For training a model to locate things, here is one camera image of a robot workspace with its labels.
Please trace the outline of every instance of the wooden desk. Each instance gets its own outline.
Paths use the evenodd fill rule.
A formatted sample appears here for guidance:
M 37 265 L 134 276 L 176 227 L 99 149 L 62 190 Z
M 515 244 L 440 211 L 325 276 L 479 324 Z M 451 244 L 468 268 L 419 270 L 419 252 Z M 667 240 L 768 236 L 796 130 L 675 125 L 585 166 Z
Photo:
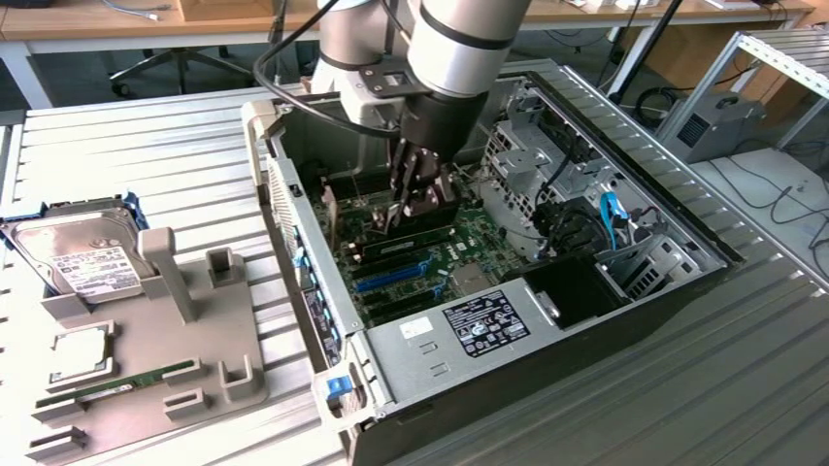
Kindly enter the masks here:
M 120 0 L 124 6 L 146 7 L 157 0 Z M 640 53 L 653 25 L 667 8 L 661 5 L 636 12 L 631 25 L 641 27 L 637 39 L 611 85 L 613 89 L 624 78 Z M 810 6 L 800 0 L 782 0 L 794 23 Z M 289 2 L 285 30 L 294 29 L 316 10 L 314 0 Z M 172 47 L 206 47 L 252 44 L 266 41 L 270 19 L 266 17 L 213 21 L 181 21 L 177 11 L 158 12 L 161 21 L 121 14 L 106 8 L 99 0 L 55 0 L 43 10 L 13 10 L 0 25 L 5 42 L 0 43 L 0 58 L 5 61 L 22 95 L 31 109 L 50 108 L 47 91 L 37 79 L 30 56 L 94 50 L 165 49 Z M 521 29 L 560 30 L 620 27 L 628 22 L 631 12 L 604 7 L 585 13 L 555 0 L 533 0 Z M 684 0 L 671 24 L 708 24 L 763 22 L 766 13 L 758 11 L 727 12 L 710 6 L 704 0 Z M 302 35 L 302 40 L 316 39 L 316 32 Z
M 7 8 L 6 7 L 0 7 L 0 26 L 2 26 L 2 21 L 5 20 L 5 12 L 6 12 Z M 2 31 L 0 31 L 0 41 L 5 40 L 2 38 Z

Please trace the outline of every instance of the metal frame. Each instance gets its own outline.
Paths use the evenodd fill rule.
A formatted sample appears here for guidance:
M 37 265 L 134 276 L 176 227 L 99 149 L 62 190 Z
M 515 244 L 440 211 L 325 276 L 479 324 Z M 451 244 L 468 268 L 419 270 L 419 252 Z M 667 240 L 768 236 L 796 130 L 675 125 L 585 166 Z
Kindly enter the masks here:
M 814 104 L 788 132 L 779 139 L 776 146 L 783 147 L 814 118 L 829 99 L 829 33 L 819 29 L 796 29 L 791 31 L 747 31 L 736 32 L 727 41 L 711 68 L 704 74 L 684 104 L 668 116 L 659 140 L 668 141 L 687 122 L 699 99 L 708 92 L 722 71 L 730 66 L 731 58 L 738 51 L 747 52 L 754 58 L 772 67 L 779 73 L 814 92 L 820 101 Z M 738 92 L 744 83 L 740 80 L 731 90 Z
M 782 28 L 790 29 L 794 24 L 799 22 L 802 17 L 803 13 L 791 13 L 788 20 L 782 25 Z M 632 20 L 631 27 L 641 27 L 639 38 L 643 39 L 636 39 L 628 50 L 627 56 L 621 63 L 621 70 L 612 81 L 609 92 L 615 91 L 621 84 L 625 74 L 641 53 L 645 37 L 652 34 L 657 21 L 657 17 L 635 18 Z M 744 12 L 744 15 L 738 17 L 723 17 L 719 15 L 719 12 L 711 11 L 711 15 L 708 17 L 674 18 L 671 20 L 671 25 L 724 24 L 766 21 L 767 13 L 764 10 Z M 523 23 L 520 25 L 520 30 L 544 31 L 584 28 L 616 28 L 625 25 L 627 16 L 619 17 L 617 19 L 595 21 L 591 19 L 591 15 L 584 15 L 584 20 L 577 21 L 569 20 L 561 22 Z M 317 39 L 318 32 L 316 31 L 306 32 L 298 38 L 298 40 L 302 41 L 312 41 Z M 49 96 L 47 87 L 39 80 L 39 72 L 37 70 L 35 63 L 31 60 L 31 56 L 34 54 L 101 50 L 169 49 L 173 47 L 210 47 L 237 44 L 264 44 L 266 41 L 268 33 L 265 31 L 176 36 L 166 35 L 152 37 L 0 41 L 0 59 L 5 62 L 9 72 L 11 73 L 14 83 L 21 89 L 27 106 L 31 109 L 50 109 L 54 107 L 54 104 Z M 293 53 L 294 55 L 293 48 L 288 48 L 284 52 Z M 294 58 L 290 59 L 289 56 L 284 58 L 284 63 L 294 63 L 294 61 Z

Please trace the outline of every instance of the cable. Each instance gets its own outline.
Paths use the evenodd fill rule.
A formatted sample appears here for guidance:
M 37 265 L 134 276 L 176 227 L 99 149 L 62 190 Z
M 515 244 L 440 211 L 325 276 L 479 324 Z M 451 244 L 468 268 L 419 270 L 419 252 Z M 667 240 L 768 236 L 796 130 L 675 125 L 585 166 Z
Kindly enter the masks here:
M 136 17 L 145 17 L 146 19 L 150 19 L 152 21 L 160 21 L 160 17 L 157 17 L 156 14 L 148 13 L 148 12 L 164 12 L 172 8 L 172 6 L 166 4 L 156 5 L 149 8 L 132 8 L 132 7 L 126 8 L 126 7 L 121 7 L 116 3 L 111 3 L 109 0 L 101 0 L 101 3 L 103 3 L 103 5 L 106 5 L 109 8 L 111 8 L 117 12 L 121 12 L 126 15 L 132 15 Z
M 544 32 L 545 32 L 547 34 L 548 34 L 549 32 L 551 32 L 551 33 L 555 33 L 555 34 L 557 34 L 559 36 L 563 36 L 563 37 L 575 37 L 575 36 L 577 36 L 579 34 L 581 34 L 581 31 L 583 31 L 583 30 L 584 30 L 584 29 L 576 29 L 576 30 L 575 30 L 575 32 L 573 32 L 572 34 L 564 34 L 563 32 L 557 32 L 557 31 L 544 31 Z
M 627 18 L 627 24 L 624 25 L 624 29 L 621 29 L 621 31 L 619 31 L 619 33 L 616 34 L 616 38 L 612 41 L 612 45 L 609 46 L 609 51 L 607 52 L 607 58 L 604 59 L 604 64 L 600 67 L 600 73 L 597 73 L 597 79 L 595 80 L 596 86 L 599 86 L 601 83 L 600 79 L 604 77 L 604 70 L 607 69 L 609 60 L 612 59 L 612 52 L 616 51 L 616 45 L 619 44 L 619 42 L 621 41 L 624 37 L 624 31 L 627 31 L 631 27 L 632 18 L 635 17 L 635 11 L 637 10 L 639 3 L 640 3 L 640 0 L 635 0 L 635 5 L 632 5 L 632 11 L 631 11 L 629 17 Z
M 567 163 L 572 162 L 572 158 L 575 156 L 575 138 L 569 134 L 567 134 L 565 131 L 561 131 L 560 129 L 549 127 L 549 130 L 556 132 L 559 135 L 563 135 L 569 140 L 569 147 L 567 148 L 567 153 L 564 154 L 564 158 L 560 160 L 560 163 L 557 164 L 557 167 L 555 168 L 552 175 L 548 177 L 548 180 L 545 180 L 544 184 L 541 184 L 541 187 L 539 187 L 539 190 L 535 193 L 535 202 L 532 203 L 532 211 L 535 211 L 535 209 L 539 207 L 539 199 L 541 198 L 541 193 L 545 191 L 545 189 L 549 187 L 549 185 L 557 179 L 557 177 L 560 177 L 560 174 L 563 173 L 564 168 L 567 167 Z
M 280 51 L 282 51 L 282 49 L 298 38 L 298 36 L 301 36 L 301 34 L 305 33 L 308 29 L 310 29 L 310 27 L 317 23 L 320 18 L 325 15 L 325 13 L 333 7 L 337 1 L 338 0 L 329 0 L 325 5 L 308 18 L 304 24 L 301 24 L 301 26 L 298 26 L 296 30 L 286 36 L 286 38 L 273 44 L 270 48 L 266 49 L 265 52 L 258 56 L 258 58 L 256 58 L 252 66 L 253 78 L 258 82 L 258 84 L 261 84 L 265 89 L 273 92 L 288 104 L 290 104 L 296 109 L 298 109 L 312 117 L 316 117 L 321 121 L 365 136 L 373 136 L 376 138 L 397 138 L 400 136 L 400 133 L 396 129 L 370 128 L 314 109 L 308 103 L 298 100 L 288 91 L 270 83 L 270 80 L 268 80 L 264 74 L 264 65 L 268 60 L 273 58 Z
M 788 20 L 788 10 L 786 10 L 786 7 L 782 6 L 782 2 L 779 0 L 774 0 L 774 3 L 782 10 L 782 22 L 786 22 Z
M 604 81 L 601 84 L 597 85 L 599 90 L 601 90 L 601 88 L 608 85 L 612 80 L 616 79 L 616 76 L 619 75 L 619 71 L 621 70 L 621 63 L 624 63 L 624 59 L 627 58 L 627 54 L 628 54 L 628 50 L 624 50 L 624 54 L 621 55 L 621 60 L 619 60 L 619 66 L 616 66 L 616 69 L 612 71 L 612 75 L 609 75 L 609 78 L 607 78 L 607 81 Z
M 752 172 L 751 170 L 748 170 L 746 167 L 743 167 L 742 165 L 739 165 L 736 163 L 735 160 L 732 160 L 730 157 L 726 157 L 726 159 L 740 169 L 743 170 L 746 173 L 754 175 L 755 177 L 758 177 L 759 179 L 764 180 L 771 186 L 774 186 L 774 188 L 776 188 L 779 190 L 779 195 L 776 196 L 776 198 L 774 199 L 772 202 L 770 202 L 768 204 L 762 204 L 762 205 L 755 205 L 751 202 L 748 202 L 748 200 L 746 199 L 746 197 L 743 196 L 742 192 L 739 192 L 739 190 L 736 189 L 736 187 L 734 186 L 734 184 L 731 183 L 730 179 L 724 176 L 724 174 L 722 173 L 719 167 L 716 166 L 716 164 L 714 163 L 712 160 L 708 160 L 708 163 L 711 164 L 711 166 L 714 167 L 714 169 L 716 170 L 716 172 L 719 173 L 719 176 L 722 177 L 722 179 L 724 180 L 724 182 L 727 183 L 727 185 L 730 186 L 730 188 L 734 190 L 734 192 L 736 193 L 736 195 L 739 196 L 739 198 L 742 199 L 742 201 L 752 208 L 755 209 L 764 209 L 766 207 L 770 207 L 770 212 L 768 212 L 768 217 L 771 222 L 774 222 L 778 225 L 783 225 L 787 223 L 791 223 L 794 221 L 802 220 L 803 218 L 808 217 L 808 216 L 814 216 L 814 215 L 820 215 L 823 217 L 823 223 L 819 227 L 819 229 L 816 230 L 816 233 L 814 234 L 814 236 L 811 237 L 811 240 L 808 241 L 807 244 L 807 249 L 811 252 L 811 260 L 814 262 L 814 265 L 816 266 L 816 269 L 819 271 L 819 273 L 829 278 L 829 274 L 826 274 L 826 270 L 823 269 L 822 264 L 819 263 L 819 261 L 816 260 L 816 248 L 819 248 L 822 245 L 829 244 L 829 238 L 823 239 L 823 240 L 816 240 L 816 238 L 819 238 L 819 235 L 822 234 L 823 230 L 826 229 L 826 226 L 829 226 L 829 216 L 824 214 L 826 212 L 829 212 L 829 208 L 826 209 L 819 209 L 815 210 L 811 207 L 808 207 L 806 204 L 803 204 L 795 197 L 792 197 L 788 192 L 791 191 L 791 186 L 786 186 L 784 189 L 780 189 L 779 186 L 763 175 Z M 823 186 L 826 187 L 826 192 L 829 193 L 829 186 L 826 186 L 824 181 L 823 181 Z M 807 213 L 802 214 L 799 216 L 794 216 L 791 218 L 787 218 L 784 220 L 778 220 L 776 218 L 774 218 L 774 210 L 776 208 L 776 205 L 779 204 L 779 201 L 784 198 L 788 197 L 788 199 L 791 199 L 794 202 L 796 202 L 806 210 Z
M 735 75 L 731 75 L 727 78 L 716 81 L 714 83 L 714 85 L 724 84 L 728 81 L 734 81 L 736 78 L 739 78 L 747 72 L 750 72 L 752 69 L 754 69 L 754 67 L 748 66 L 748 68 L 746 68 L 744 70 L 739 71 L 739 73 L 736 73 Z M 694 87 L 666 87 L 666 86 L 649 87 L 649 88 L 644 89 L 641 91 L 641 93 L 637 94 L 637 97 L 635 98 L 635 104 L 632 105 L 632 117 L 641 124 L 641 126 L 644 126 L 645 128 L 649 128 L 649 129 L 655 129 L 659 126 L 659 124 L 661 123 L 661 118 L 653 118 L 651 116 L 647 116 L 641 112 L 641 109 L 644 109 L 643 104 L 644 104 L 644 101 L 647 99 L 649 99 L 653 96 L 660 96 L 661 98 L 664 98 L 664 101 L 666 101 L 668 109 L 670 109 L 670 107 L 674 105 L 674 102 L 678 99 L 676 92 L 678 91 L 684 91 L 684 90 L 692 90 L 692 89 L 694 89 Z
M 591 41 L 588 41 L 588 42 L 584 42 L 583 44 L 567 44 L 564 41 L 559 40 L 555 36 L 552 36 L 551 32 L 553 32 L 553 31 L 544 31 L 545 36 L 547 36 L 547 37 L 548 37 L 552 41 L 555 41 L 557 44 L 560 44 L 560 45 L 561 45 L 561 46 L 564 46 L 564 47 L 568 47 L 569 49 L 580 49 L 581 47 L 588 47 L 588 46 L 591 46 L 592 44 L 597 44 L 601 40 L 605 40 L 605 35 L 604 35 L 604 33 L 601 32 L 601 34 L 600 34 L 600 35 L 599 35 L 595 39 L 592 39 L 592 40 L 591 40 Z
M 391 24 L 393 25 L 393 28 L 400 33 L 403 42 L 408 44 L 412 41 L 412 34 L 409 34 L 409 31 L 405 30 L 405 28 L 403 27 L 403 24 L 400 23 L 400 20 L 397 20 L 397 17 L 393 15 L 393 12 L 391 11 L 391 7 L 388 6 L 386 0 L 378 0 L 378 4 L 382 7 L 382 10 L 385 12 L 385 15 L 388 16 L 388 20 L 391 21 Z
M 580 211 L 577 209 L 565 211 L 561 214 L 560 219 L 557 220 L 557 223 L 555 223 L 555 227 L 549 229 L 548 238 L 547 238 L 548 241 L 551 242 L 552 236 L 555 235 L 555 233 L 557 233 L 557 230 L 561 228 L 561 226 L 564 224 L 564 220 L 567 219 L 568 216 L 579 216 L 580 218 L 583 218 L 587 221 L 589 226 L 595 229 L 595 231 L 597 231 L 597 234 L 600 235 L 601 239 L 604 240 L 605 247 L 609 248 L 612 242 L 611 242 L 607 230 L 604 229 L 604 226 L 600 224 L 600 221 L 597 221 L 597 218 L 591 216 L 587 212 Z
M 501 228 L 508 231 L 512 235 L 517 235 L 521 238 L 525 238 L 527 240 L 533 240 L 533 241 L 540 241 L 544 240 L 545 238 L 541 238 L 540 236 L 532 236 L 532 235 L 527 235 L 525 233 L 519 232 L 517 230 L 512 230 L 508 226 L 501 225 Z

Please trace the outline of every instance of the black cable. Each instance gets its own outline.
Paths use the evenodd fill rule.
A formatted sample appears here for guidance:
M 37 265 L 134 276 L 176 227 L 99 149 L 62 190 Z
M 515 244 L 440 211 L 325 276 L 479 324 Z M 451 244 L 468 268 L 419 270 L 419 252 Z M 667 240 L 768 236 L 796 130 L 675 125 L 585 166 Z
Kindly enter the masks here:
M 589 226 L 597 231 L 599 236 L 601 237 L 601 239 L 604 240 L 604 245 L 605 248 L 609 249 L 612 243 L 609 241 L 609 233 L 607 232 L 604 225 L 600 223 L 600 221 L 597 220 L 597 218 L 595 218 L 593 216 L 591 216 L 587 212 L 580 211 L 577 209 L 565 211 L 561 216 L 560 219 L 557 221 L 557 223 L 555 223 L 555 227 L 549 228 L 549 232 L 548 232 L 548 238 L 547 241 L 551 243 L 552 241 L 552 236 L 555 235 L 555 233 L 557 233 L 557 230 L 563 227 L 564 225 L 564 220 L 567 219 L 568 216 L 579 216 L 581 217 L 587 223 L 589 224 Z
M 557 164 L 557 167 L 555 168 L 552 175 L 548 177 L 548 180 L 545 180 L 544 184 L 541 184 L 541 187 L 539 187 L 539 190 L 535 193 L 535 202 L 532 203 L 532 211 L 535 211 L 535 209 L 539 207 L 539 199 L 541 198 L 541 193 L 545 191 L 545 189 L 549 187 L 549 185 L 557 179 L 557 177 L 560 177 L 560 174 L 563 173 L 564 168 L 567 168 L 567 163 L 572 162 L 572 159 L 575 157 L 575 138 L 569 134 L 567 134 L 565 131 L 561 131 L 551 127 L 549 129 L 555 131 L 557 134 L 563 135 L 568 139 L 569 147 L 567 148 L 567 153 L 564 154 L 564 158 L 560 160 L 560 163 Z
M 719 85 L 719 84 L 727 83 L 728 81 L 734 81 L 736 78 L 739 78 L 752 69 L 754 69 L 752 67 L 746 68 L 735 75 L 728 76 L 723 80 L 716 81 L 714 85 Z M 694 89 L 692 87 L 666 87 L 666 86 L 649 87 L 644 89 L 641 93 L 637 94 L 637 97 L 635 98 L 635 104 L 632 105 L 632 117 L 641 124 L 641 126 L 649 129 L 655 129 L 659 126 L 659 123 L 661 123 L 661 118 L 653 118 L 651 116 L 647 116 L 643 112 L 644 101 L 647 99 L 649 99 L 653 96 L 660 96 L 661 98 L 664 98 L 668 104 L 667 110 L 670 110 L 671 106 L 674 105 L 674 102 L 678 99 L 676 92 L 684 91 L 684 90 L 692 90 L 692 89 Z
M 731 183 L 730 179 L 724 176 L 724 174 L 722 173 L 722 171 L 719 170 L 719 167 L 716 166 L 716 164 L 714 163 L 712 160 L 708 160 L 708 163 L 711 164 L 711 166 L 714 167 L 714 170 L 716 170 L 716 172 L 719 173 L 719 176 L 722 177 L 722 179 L 724 180 L 724 182 L 727 183 L 727 185 L 730 186 L 730 188 L 734 190 L 734 192 L 736 193 L 736 195 L 739 196 L 739 198 L 742 199 L 742 201 L 752 208 L 755 209 L 764 209 L 766 207 L 770 207 L 770 212 L 768 212 L 768 217 L 770 220 L 778 224 L 778 225 L 783 225 L 786 223 L 791 223 L 794 221 L 802 220 L 803 218 L 806 218 L 807 216 L 814 216 L 814 215 L 820 215 L 823 217 L 823 223 L 819 227 L 819 229 L 816 230 L 816 233 L 814 234 L 814 236 L 811 237 L 811 240 L 808 241 L 807 244 L 807 248 L 811 251 L 811 260 L 814 261 L 814 265 L 816 266 L 816 269 L 819 270 L 819 273 L 823 275 L 823 277 L 829 278 L 829 274 L 826 274 L 826 270 L 823 269 L 822 264 L 819 263 L 819 261 L 816 260 L 816 248 L 819 248 L 823 244 L 829 244 L 829 238 L 823 239 L 823 240 L 816 240 L 816 238 L 819 238 L 819 235 L 822 234 L 823 230 L 826 229 L 826 226 L 829 225 L 829 216 L 824 214 L 824 212 L 829 212 L 829 208 L 826 209 L 819 209 L 815 210 L 811 207 L 808 207 L 806 204 L 803 204 L 796 198 L 794 198 L 788 192 L 791 191 L 791 186 L 786 186 L 784 189 L 780 189 L 779 186 L 763 175 L 752 172 L 751 170 L 748 170 L 746 167 L 743 167 L 742 165 L 739 165 L 736 163 L 735 160 L 732 160 L 730 157 L 726 157 L 727 160 L 730 160 L 730 162 L 740 169 L 743 170 L 746 173 L 754 175 L 755 177 L 758 177 L 759 179 L 764 180 L 771 186 L 774 186 L 774 188 L 776 188 L 779 190 L 779 195 L 776 196 L 776 198 L 774 199 L 774 201 L 768 204 L 763 204 L 763 205 L 755 205 L 751 202 L 748 202 L 748 200 L 746 199 L 746 197 L 743 196 L 742 192 L 739 192 L 739 190 L 736 189 L 736 187 L 734 186 L 734 184 Z M 784 220 L 778 220 L 776 218 L 774 218 L 774 209 L 776 208 L 776 205 L 779 204 L 779 201 L 784 198 L 788 197 L 788 199 L 791 199 L 792 201 L 795 201 L 806 210 L 807 213 L 802 214 L 800 216 L 794 216 L 791 218 L 787 218 Z
M 788 10 L 786 10 L 786 7 L 782 6 L 782 2 L 779 0 L 775 0 L 774 3 L 782 10 L 782 22 L 786 22 L 788 20 Z
M 284 40 L 278 41 L 276 44 L 270 46 L 269 49 L 256 58 L 252 66 L 253 78 L 261 84 L 261 86 L 273 92 L 288 104 L 290 104 L 296 109 L 316 117 L 321 121 L 342 128 L 349 131 L 353 131 L 358 134 L 364 134 L 366 136 L 373 136 L 376 138 L 397 138 L 400 133 L 397 130 L 391 129 L 380 129 L 370 128 L 368 126 L 362 126 L 361 124 L 356 124 L 346 119 L 338 118 L 333 115 L 329 115 L 320 110 L 314 109 L 309 104 L 298 100 L 293 95 L 281 89 L 277 85 L 270 83 L 270 80 L 265 77 L 264 74 L 264 65 L 276 54 L 282 51 L 284 47 L 286 47 L 301 34 L 305 33 L 308 29 L 317 23 L 320 18 L 325 15 L 329 9 L 333 7 L 338 0 L 329 0 L 325 5 L 313 13 L 310 18 L 296 28 L 296 30 L 284 38 Z
M 575 30 L 575 32 L 573 32 L 572 34 L 564 34 L 563 32 L 557 32 L 557 31 L 544 31 L 544 32 L 545 32 L 545 33 L 552 32 L 552 33 L 555 33 L 555 34 L 557 34 L 559 36 L 563 36 L 563 37 L 575 37 L 575 36 L 577 36 L 579 34 L 581 34 L 581 31 L 583 31 L 583 30 L 584 30 L 584 29 L 576 29 L 576 30 Z
M 552 41 L 555 41 L 557 44 L 560 44 L 560 45 L 561 45 L 561 46 L 564 46 L 564 47 L 568 47 L 569 49 L 576 49 L 576 50 L 577 50 L 577 49 L 580 49 L 581 47 L 588 47 L 588 46 L 591 46 L 592 44 L 597 44 L 601 40 L 604 40 L 604 39 L 605 39 L 605 36 L 604 36 L 604 34 L 601 33 L 601 34 L 600 34 L 600 35 L 599 35 L 595 39 L 592 39 L 592 40 L 591 40 L 591 41 L 588 41 L 588 42 L 584 42 L 583 44 L 567 44 L 564 41 L 559 40 L 555 36 L 552 36 L 552 35 L 549 34 L 549 31 L 544 31 L 544 33 L 545 33 L 545 35 L 548 36 L 548 38 L 549 38 Z
M 739 196 L 739 199 L 742 199 L 742 202 L 744 202 L 748 205 L 748 207 L 751 207 L 754 209 L 764 209 L 766 207 L 771 207 L 774 204 L 776 204 L 779 202 L 779 199 L 782 198 L 782 196 L 776 196 L 776 199 L 774 199 L 767 204 L 754 204 L 751 201 L 748 201 L 748 199 L 746 199 L 746 196 L 742 195 L 742 192 L 739 191 L 739 189 L 736 189 L 736 186 L 734 186 L 734 183 L 730 181 L 730 179 L 727 178 L 727 176 L 724 175 L 724 173 L 722 172 L 722 170 L 719 169 L 719 167 L 714 163 L 714 160 L 708 160 L 708 163 L 714 167 L 714 170 L 716 170 L 716 173 L 719 173 L 719 176 L 722 177 L 722 179 L 724 180 L 724 182 L 727 183 L 730 188 L 736 193 L 736 196 Z
M 631 15 L 627 18 L 627 24 L 624 25 L 624 28 L 616 34 L 616 38 L 612 41 L 612 45 L 609 46 L 609 51 L 607 52 L 607 58 L 604 59 L 604 64 L 600 67 L 600 73 L 597 73 L 597 80 L 595 80 L 595 87 L 599 87 L 601 85 L 601 78 L 604 77 L 604 71 L 607 70 L 607 65 L 609 64 L 609 60 L 612 59 L 612 53 L 616 51 L 616 46 L 621 42 L 621 39 L 624 38 L 624 34 L 627 30 L 631 28 L 632 18 L 635 17 L 635 11 L 637 10 L 639 2 L 640 0 L 635 0 L 635 5 L 632 5 Z
M 388 16 L 388 20 L 391 21 L 391 24 L 393 24 L 395 29 L 405 37 L 411 37 L 409 31 L 405 30 L 405 28 L 403 27 L 403 24 L 400 23 L 400 20 L 397 20 L 397 17 L 395 16 L 393 12 L 391 11 L 391 7 L 388 6 L 386 0 L 378 0 L 378 4 L 382 7 L 385 15 Z

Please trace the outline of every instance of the blue pcie slot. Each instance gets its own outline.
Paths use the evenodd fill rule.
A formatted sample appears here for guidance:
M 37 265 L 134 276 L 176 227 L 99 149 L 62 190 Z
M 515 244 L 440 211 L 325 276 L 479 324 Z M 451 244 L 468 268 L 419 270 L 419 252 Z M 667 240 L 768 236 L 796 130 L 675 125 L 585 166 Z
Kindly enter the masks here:
M 403 269 L 397 269 L 392 271 L 386 275 L 381 275 L 378 277 L 373 277 L 372 279 L 365 279 L 360 282 L 354 283 L 354 288 L 357 293 L 364 293 L 365 291 L 372 291 L 373 289 L 381 288 L 392 283 L 401 282 L 403 280 L 416 279 L 425 275 L 425 270 L 428 269 L 428 263 L 431 262 L 431 257 L 423 260 L 416 265 L 405 267 Z

